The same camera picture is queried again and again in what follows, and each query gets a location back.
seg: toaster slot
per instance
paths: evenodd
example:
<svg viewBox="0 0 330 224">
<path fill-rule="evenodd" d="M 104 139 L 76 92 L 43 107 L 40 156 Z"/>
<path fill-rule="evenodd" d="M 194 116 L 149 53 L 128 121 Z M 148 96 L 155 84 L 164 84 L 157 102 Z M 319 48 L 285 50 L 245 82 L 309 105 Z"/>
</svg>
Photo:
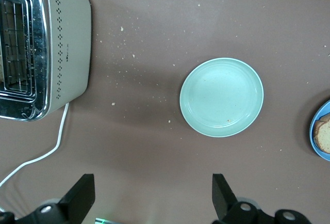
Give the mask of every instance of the toaster slot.
<svg viewBox="0 0 330 224">
<path fill-rule="evenodd" d="M 0 92 L 30 95 L 27 8 L 21 0 L 0 0 L 0 11 Z"/>
</svg>

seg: blue plate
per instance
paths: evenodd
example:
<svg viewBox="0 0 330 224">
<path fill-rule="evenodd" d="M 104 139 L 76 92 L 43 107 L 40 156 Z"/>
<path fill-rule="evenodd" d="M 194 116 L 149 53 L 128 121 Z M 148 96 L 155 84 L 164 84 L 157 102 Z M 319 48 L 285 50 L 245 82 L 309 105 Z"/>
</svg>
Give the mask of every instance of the blue plate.
<svg viewBox="0 0 330 224">
<path fill-rule="evenodd" d="M 323 152 L 319 149 L 318 145 L 314 141 L 314 124 L 315 121 L 319 120 L 321 117 L 325 116 L 326 114 L 330 113 L 330 100 L 322 105 L 322 107 L 316 112 L 315 116 L 313 117 L 310 128 L 309 128 L 309 139 L 311 146 L 314 148 L 315 152 L 321 156 L 322 158 L 326 159 L 327 161 L 330 161 L 330 154 Z"/>
<path fill-rule="evenodd" d="M 257 118 L 263 103 L 258 74 L 232 58 L 209 60 L 186 78 L 180 107 L 187 123 L 211 137 L 226 137 L 245 130 Z"/>
</svg>

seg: toaster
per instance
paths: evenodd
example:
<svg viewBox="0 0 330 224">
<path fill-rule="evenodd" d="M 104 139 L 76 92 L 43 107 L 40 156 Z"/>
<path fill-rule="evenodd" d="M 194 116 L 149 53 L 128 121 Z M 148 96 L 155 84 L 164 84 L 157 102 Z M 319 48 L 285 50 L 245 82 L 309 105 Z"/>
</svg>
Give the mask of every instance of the toaster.
<svg viewBox="0 0 330 224">
<path fill-rule="evenodd" d="M 0 117 L 33 121 L 87 87 L 88 0 L 0 0 Z"/>
</svg>

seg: white power cord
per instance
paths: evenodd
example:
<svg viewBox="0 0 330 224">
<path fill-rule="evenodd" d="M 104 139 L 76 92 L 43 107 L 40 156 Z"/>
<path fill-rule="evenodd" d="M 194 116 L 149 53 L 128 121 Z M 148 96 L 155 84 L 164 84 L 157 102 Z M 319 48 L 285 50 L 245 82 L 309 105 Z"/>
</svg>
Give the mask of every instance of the white power cord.
<svg viewBox="0 0 330 224">
<path fill-rule="evenodd" d="M 65 105 L 65 108 L 64 108 L 64 112 L 63 112 L 60 128 L 59 128 L 59 131 L 58 131 L 57 142 L 56 142 L 55 147 L 53 149 L 51 149 L 49 152 L 45 153 L 44 155 L 42 155 L 38 158 L 32 159 L 30 161 L 24 162 L 23 164 L 18 166 L 14 171 L 12 171 L 8 176 L 6 176 L 0 182 L 0 187 L 3 186 L 4 183 L 6 183 L 15 173 L 17 173 L 19 170 L 21 170 L 24 166 L 30 165 L 32 163 L 38 162 L 38 161 L 48 157 L 49 155 L 54 153 L 59 148 L 59 146 L 61 145 L 62 132 L 63 132 L 64 123 L 65 123 L 65 118 L 67 117 L 68 109 L 69 109 L 69 103 L 67 103 Z M 6 210 L 4 210 L 2 207 L 0 207 L 0 211 L 5 212 Z"/>
</svg>

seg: bread crust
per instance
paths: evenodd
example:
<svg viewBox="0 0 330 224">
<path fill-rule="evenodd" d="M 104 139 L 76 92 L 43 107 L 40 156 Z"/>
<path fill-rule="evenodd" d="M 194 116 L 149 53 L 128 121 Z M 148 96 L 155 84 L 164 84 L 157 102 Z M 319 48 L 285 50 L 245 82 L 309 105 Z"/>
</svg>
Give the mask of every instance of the bread crust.
<svg viewBox="0 0 330 224">
<path fill-rule="evenodd" d="M 327 114 L 327 115 L 321 117 L 320 120 L 315 121 L 314 141 L 321 151 L 330 154 L 330 149 L 327 148 L 328 145 L 326 145 L 326 147 L 325 147 L 325 144 L 322 144 L 322 142 L 319 139 L 320 128 L 327 123 L 330 123 L 330 114 Z"/>
</svg>

